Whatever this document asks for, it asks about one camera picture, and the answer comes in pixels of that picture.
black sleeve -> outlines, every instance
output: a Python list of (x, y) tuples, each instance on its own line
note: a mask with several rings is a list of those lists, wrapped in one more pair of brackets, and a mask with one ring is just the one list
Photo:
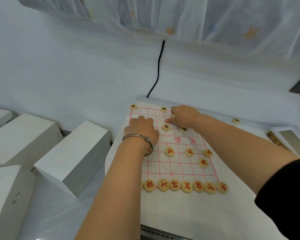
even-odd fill
[(300, 239), (300, 159), (277, 171), (261, 188), (255, 203), (286, 238)]

hand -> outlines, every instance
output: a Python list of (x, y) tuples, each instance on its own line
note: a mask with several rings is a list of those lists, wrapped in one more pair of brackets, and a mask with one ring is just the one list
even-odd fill
[(173, 106), (171, 112), (175, 117), (168, 118), (165, 122), (184, 128), (193, 129), (196, 119), (200, 116), (200, 112), (196, 108), (187, 105)]
[[(124, 129), (124, 136), (130, 135), (130, 134), (140, 134), (145, 137), (149, 138), (149, 141), (153, 146), (155, 146), (159, 141), (159, 131), (154, 128), (153, 126), (153, 119), (148, 118), (145, 119), (142, 115), (139, 116), (137, 119), (132, 118), (130, 120), (130, 125), (127, 126)], [(146, 142), (144, 139), (139, 138), (142, 141), (145, 142), (146, 149), (150, 148), (150, 145), (148, 142)]]

bracelet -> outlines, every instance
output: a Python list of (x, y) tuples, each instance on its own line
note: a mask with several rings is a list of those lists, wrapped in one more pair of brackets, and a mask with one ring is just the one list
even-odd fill
[(153, 152), (153, 145), (152, 145), (152, 143), (149, 141), (149, 138), (148, 138), (148, 137), (145, 137), (145, 136), (143, 136), (143, 135), (139, 135), (139, 134), (130, 134), (130, 135), (127, 135), (127, 136), (122, 137), (122, 141), (124, 141), (124, 139), (126, 139), (126, 138), (128, 138), (128, 137), (131, 137), (131, 136), (138, 136), (138, 137), (141, 137), (141, 138), (145, 139), (146, 142), (149, 142), (151, 151), (150, 151), (149, 153), (145, 154), (144, 156), (149, 156), (149, 155)]

chinese character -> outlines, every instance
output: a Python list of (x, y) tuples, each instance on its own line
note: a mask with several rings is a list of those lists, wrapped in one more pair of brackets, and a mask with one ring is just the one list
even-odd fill
[(171, 183), (172, 183), (172, 187), (173, 187), (173, 188), (178, 188), (178, 187), (179, 187), (179, 186), (178, 186), (178, 182), (172, 181)]
[(151, 187), (153, 187), (152, 181), (147, 181), (147, 188), (151, 188)]
[(207, 188), (210, 190), (214, 190), (214, 188), (211, 186), (211, 184), (209, 184)]
[(225, 184), (223, 184), (223, 183), (221, 183), (221, 189), (223, 189), (224, 191), (226, 191), (226, 185)]
[(203, 164), (203, 165), (208, 165), (208, 163), (207, 163), (206, 160), (204, 160), (204, 159), (201, 160), (201, 164)]
[(190, 183), (185, 183), (185, 188), (188, 189), (188, 190), (190, 189), (189, 184)]
[(201, 183), (200, 183), (200, 182), (197, 182), (197, 183), (195, 183), (195, 185), (197, 186), (197, 188), (198, 188), (199, 190), (201, 190), (201, 189), (202, 189), (202, 185), (201, 185)]
[(163, 187), (163, 186), (168, 187), (167, 182), (164, 183), (164, 182), (161, 181), (161, 187)]

